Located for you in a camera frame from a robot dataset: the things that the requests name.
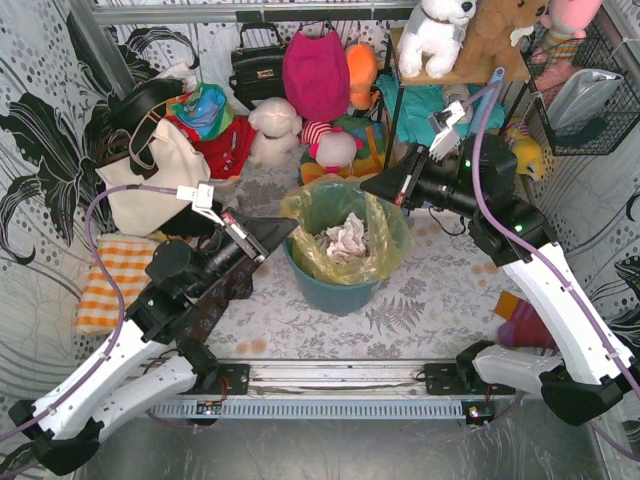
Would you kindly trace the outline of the yellow plastic trash bag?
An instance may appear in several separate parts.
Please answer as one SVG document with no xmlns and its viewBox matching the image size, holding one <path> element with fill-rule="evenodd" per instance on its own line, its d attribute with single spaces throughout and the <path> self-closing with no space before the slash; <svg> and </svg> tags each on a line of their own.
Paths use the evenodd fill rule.
<svg viewBox="0 0 640 480">
<path fill-rule="evenodd" d="M 294 263 L 321 282 L 384 280 L 412 248 L 401 209 L 364 192 L 355 177 L 326 175 L 290 191 L 280 209 L 298 222 L 290 235 Z"/>
</svg>

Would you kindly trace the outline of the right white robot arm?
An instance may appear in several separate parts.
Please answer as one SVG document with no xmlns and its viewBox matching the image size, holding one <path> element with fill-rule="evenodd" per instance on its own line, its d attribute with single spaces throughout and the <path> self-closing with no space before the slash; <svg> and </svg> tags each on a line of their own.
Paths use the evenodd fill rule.
<svg viewBox="0 0 640 480">
<path fill-rule="evenodd" d="M 361 188 L 409 210 L 428 205 L 466 218 L 474 244 L 518 285 L 559 350 L 544 359 L 478 341 L 456 358 L 466 389 L 480 392 L 496 385 L 521 390 L 541 397 L 565 423 L 583 425 L 622 400 L 629 382 L 639 378 L 639 362 L 589 302 L 544 215 L 514 194 L 517 157 L 493 134 L 483 137 L 479 156 L 484 200 L 501 225 L 539 253 L 529 253 L 485 218 L 472 184 L 474 140 L 463 140 L 458 157 L 444 163 L 414 145 L 397 165 Z"/>
</svg>

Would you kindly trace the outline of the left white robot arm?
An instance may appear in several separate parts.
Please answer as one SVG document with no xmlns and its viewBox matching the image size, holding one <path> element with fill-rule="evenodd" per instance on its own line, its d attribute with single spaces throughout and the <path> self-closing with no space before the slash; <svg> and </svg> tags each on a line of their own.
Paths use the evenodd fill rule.
<svg viewBox="0 0 640 480">
<path fill-rule="evenodd" d="M 220 384 L 206 340 L 233 300 L 252 293 L 252 275 L 297 228 L 290 218 L 248 217 L 229 209 L 220 236 L 195 250 L 165 241 L 146 268 L 150 279 L 121 326 L 63 383 L 9 411 L 25 450 L 64 476 L 87 463 L 128 421 L 162 400 Z"/>
</svg>

